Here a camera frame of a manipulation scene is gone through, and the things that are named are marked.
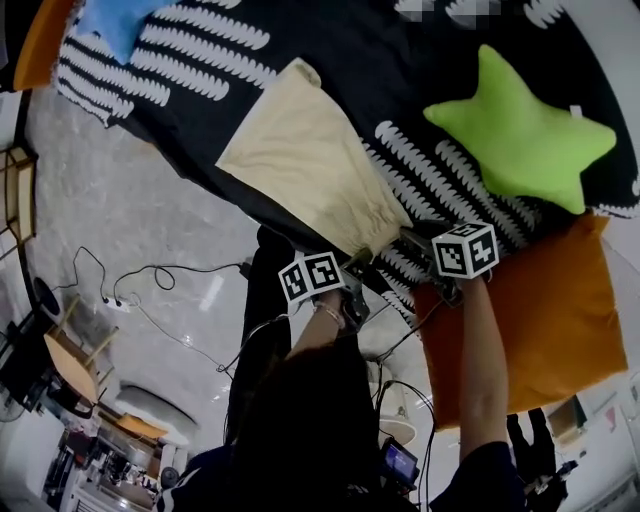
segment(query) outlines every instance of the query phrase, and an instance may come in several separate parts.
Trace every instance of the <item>orange pillow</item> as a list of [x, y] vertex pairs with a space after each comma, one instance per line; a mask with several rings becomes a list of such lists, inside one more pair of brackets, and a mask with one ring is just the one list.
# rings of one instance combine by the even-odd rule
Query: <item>orange pillow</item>
[[[509, 368], [509, 412], [566, 399], [627, 369], [600, 235], [607, 219], [585, 215], [506, 258], [488, 284]], [[415, 293], [418, 318], [439, 301]], [[438, 427], [459, 424], [462, 311], [440, 306], [420, 333]]]

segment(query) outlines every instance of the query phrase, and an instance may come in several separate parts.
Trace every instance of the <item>white marker cube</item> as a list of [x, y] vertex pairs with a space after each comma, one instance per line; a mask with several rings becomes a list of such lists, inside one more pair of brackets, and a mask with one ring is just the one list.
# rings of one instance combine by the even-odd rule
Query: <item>white marker cube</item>
[[300, 258], [278, 272], [289, 305], [342, 288], [342, 272], [331, 252]]
[[473, 279], [498, 264], [498, 243], [491, 224], [469, 222], [431, 240], [442, 276]]

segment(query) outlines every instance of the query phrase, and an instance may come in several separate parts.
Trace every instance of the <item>floor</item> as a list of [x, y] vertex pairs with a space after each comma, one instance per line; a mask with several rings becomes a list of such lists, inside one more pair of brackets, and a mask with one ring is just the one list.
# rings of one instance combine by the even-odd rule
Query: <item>floor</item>
[[[119, 276], [146, 264], [211, 268], [242, 261], [255, 251], [257, 225], [238, 208], [180, 179], [152, 146], [117, 127], [105, 130], [97, 119], [52, 89], [34, 92], [27, 134], [40, 156], [36, 179], [38, 235], [27, 246], [28, 258], [33, 276], [44, 278], [51, 287], [74, 281], [72, 260], [80, 246], [90, 249], [106, 267], [102, 292], [106, 295], [113, 294], [113, 283]], [[614, 223], [605, 244], [633, 369], [640, 368], [640, 243], [629, 241], [640, 240], [631, 236], [638, 230], [639, 223]], [[7, 283], [17, 275], [15, 263], [11, 265], [9, 262], [0, 267], [0, 315], [4, 316], [9, 311], [4, 306], [14, 302], [7, 291], [12, 288]], [[102, 371], [115, 367], [103, 400], [113, 403], [123, 383], [134, 383], [177, 405], [197, 422], [193, 453], [218, 446], [229, 379], [216, 368], [218, 363], [230, 362], [238, 349], [246, 294], [244, 278], [235, 269], [204, 275], [176, 271], [175, 288], [163, 291], [156, 286], [152, 272], [146, 271], [119, 285], [118, 296], [139, 300], [144, 311], [179, 343], [160, 332], [136, 308], [124, 313], [105, 306], [100, 292], [101, 269], [86, 253], [80, 253], [77, 269], [78, 287], [56, 292], [64, 304], [76, 293], [81, 295], [81, 307], [71, 322], [76, 336], [95, 346], [114, 327], [120, 329], [106, 356], [99, 360]], [[367, 293], [366, 299], [374, 312], [384, 307], [372, 293]], [[11, 315], [19, 317], [20, 311]], [[309, 315], [309, 308], [303, 308], [293, 318], [294, 340]], [[6, 323], [9, 316], [4, 316], [0, 320]], [[362, 350], [381, 353], [407, 330], [393, 309], [385, 309], [363, 329]], [[213, 361], [187, 346], [206, 353]], [[389, 362], [398, 378], [430, 394], [422, 346], [415, 336]], [[610, 379], [588, 390], [585, 400], [589, 407], [593, 411], [601, 409], [611, 393], [626, 385], [625, 379]], [[406, 395], [406, 401], [418, 430], [409, 448], [422, 459], [431, 429], [430, 416], [415, 397]], [[603, 425], [598, 428], [604, 432], [607, 425]], [[589, 439], [602, 445], [603, 437], [595, 433], [598, 428], [594, 427]], [[620, 472], [636, 463], [629, 455], [632, 444], [627, 437], [613, 440], [617, 451], [608, 453], [611, 464], [618, 464]], [[448, 485], [457, 468], [458, 441], [457, 430], [435, 437], [429, 474], [432, 498]], [[583, 461], [584, 471], [591, 464], [597, 476], [606, 456], [594, 451], [591, 462]], [[590, 499], [588, 490], [572, 492], [572, 498], [571, 506], [567, 504], [563, 510], [577, 510]]]

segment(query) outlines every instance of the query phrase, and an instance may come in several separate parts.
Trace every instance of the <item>person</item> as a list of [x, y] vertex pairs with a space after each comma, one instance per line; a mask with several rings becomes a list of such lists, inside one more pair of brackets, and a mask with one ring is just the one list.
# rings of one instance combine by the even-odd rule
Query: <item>person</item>
[[[356, 336], [343, 336], [340, 292], [322, 294], [291, 347], [278, 271], [289, 243], [262, 227], [249, 272], [246, 345], [233, 377], [224, 446], [194, 457], [156, 510], [296, 508], [414, 510], [381, 487], [378, 421]], [[506, 443], [507, 365], [482, 279], [461, 283], [464, 347], [460, 467], [432, 510], [523, 511], [522, 484]]]
[[570, 461], [565, 465], [568, 471], [557, 472], [555, 445], [542, 409], [529, 411], [529, 420], [534, 436], [532, 445], [522, 434], [518, 415], [507, 417], [507, 431], [518, 474], [525, 486], [527, 506], [533, 512], [555, 512], [569, 496], [565, 478], [577, 464]]

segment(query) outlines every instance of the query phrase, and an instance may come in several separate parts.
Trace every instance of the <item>blue pillow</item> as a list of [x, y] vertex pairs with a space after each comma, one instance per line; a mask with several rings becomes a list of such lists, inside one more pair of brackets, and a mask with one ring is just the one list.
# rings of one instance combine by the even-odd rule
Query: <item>blue pillow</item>
[[178, 0], [87, 0], [78, 34], [97, 32], [109, 45], [120, 64], [126, 64], [142, 30], [144, 19], [152, 12]]

